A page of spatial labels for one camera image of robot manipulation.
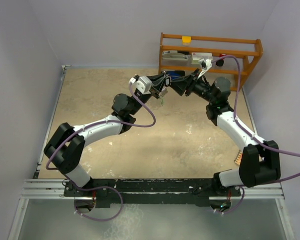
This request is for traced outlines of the silver keyring with clips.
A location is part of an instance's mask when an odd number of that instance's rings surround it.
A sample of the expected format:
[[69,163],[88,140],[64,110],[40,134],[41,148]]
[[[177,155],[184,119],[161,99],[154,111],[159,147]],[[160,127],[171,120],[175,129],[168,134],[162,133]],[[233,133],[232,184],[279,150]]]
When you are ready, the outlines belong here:
[[164,91],[166,90],[167,87],[164,86],[164,84],[162,86],[159,86],[159,87],[154,87],[157,91],[157,97],[156,99],[159,99],[161,97],[163,97],[164,95]]

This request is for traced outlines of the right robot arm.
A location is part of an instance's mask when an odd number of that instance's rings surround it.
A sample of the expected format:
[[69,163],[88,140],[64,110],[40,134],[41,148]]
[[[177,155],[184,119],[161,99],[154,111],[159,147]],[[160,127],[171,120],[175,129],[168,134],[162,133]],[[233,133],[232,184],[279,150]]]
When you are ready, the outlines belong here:
[[228,97],[231,83],[225,77],[218,77],[209,84],[204,76],[195,70],[190,75],[171,80],[170,87],[178,95],[194,93],[208,102],[208,119],[222,129],[242,152],[239,168],[214,174],[212,190],[223,196],[233,186],[253,187],[277,181],[281,177],[278,145],[257,136],[234,116]]

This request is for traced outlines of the key with black fob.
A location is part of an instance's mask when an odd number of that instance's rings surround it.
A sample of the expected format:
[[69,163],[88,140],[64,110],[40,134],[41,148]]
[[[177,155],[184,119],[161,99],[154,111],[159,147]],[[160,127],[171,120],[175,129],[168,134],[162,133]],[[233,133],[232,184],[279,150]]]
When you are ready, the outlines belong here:
[[164,86],[165,86],[165,87],[168,87],[170,84],[171,84],[171,78],[169,78],[169,77],[168,77],[168,78],[165,78],[165,79],[164,79]]

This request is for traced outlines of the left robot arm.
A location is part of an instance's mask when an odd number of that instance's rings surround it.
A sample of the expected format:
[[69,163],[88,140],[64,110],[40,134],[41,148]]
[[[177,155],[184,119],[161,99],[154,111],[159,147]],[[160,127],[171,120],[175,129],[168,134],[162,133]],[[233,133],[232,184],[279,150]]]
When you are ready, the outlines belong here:
[[44,148],[48,163],[71,180],[81,196],[91,194],[90,175],[80,165],[85,147],[105,137],[120,135],[137,127],[133,117],[151,98],[159,98],[161,91],[171,82],[165,73],[154,76],[134,76],[129,81],[131,95],[117,94],[113,99],[113,112],[107,117],[83,125],[61,124]]

